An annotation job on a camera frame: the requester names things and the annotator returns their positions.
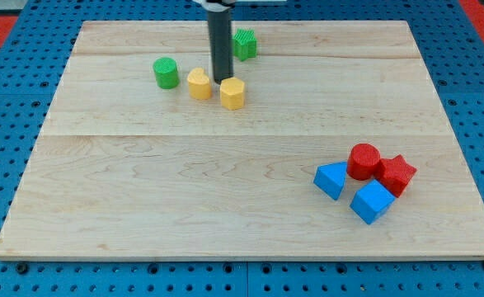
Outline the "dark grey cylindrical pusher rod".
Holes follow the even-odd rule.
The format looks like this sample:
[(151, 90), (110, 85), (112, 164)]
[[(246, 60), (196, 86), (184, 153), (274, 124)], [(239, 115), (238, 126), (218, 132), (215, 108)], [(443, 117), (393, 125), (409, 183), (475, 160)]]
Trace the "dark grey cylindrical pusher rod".
[(234, 75), (231, 8), (207, 4), (206, 11), (214, 81), (220, 84)]

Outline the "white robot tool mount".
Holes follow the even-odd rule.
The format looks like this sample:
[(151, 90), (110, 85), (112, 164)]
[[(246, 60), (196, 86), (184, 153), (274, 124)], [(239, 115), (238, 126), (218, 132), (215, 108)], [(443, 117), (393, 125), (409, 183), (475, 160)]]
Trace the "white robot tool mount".
[(226, 10), (234, 7), (249, 6), (280, 6), (285, 5), (286, 0), (193, 0), (205, 10)]

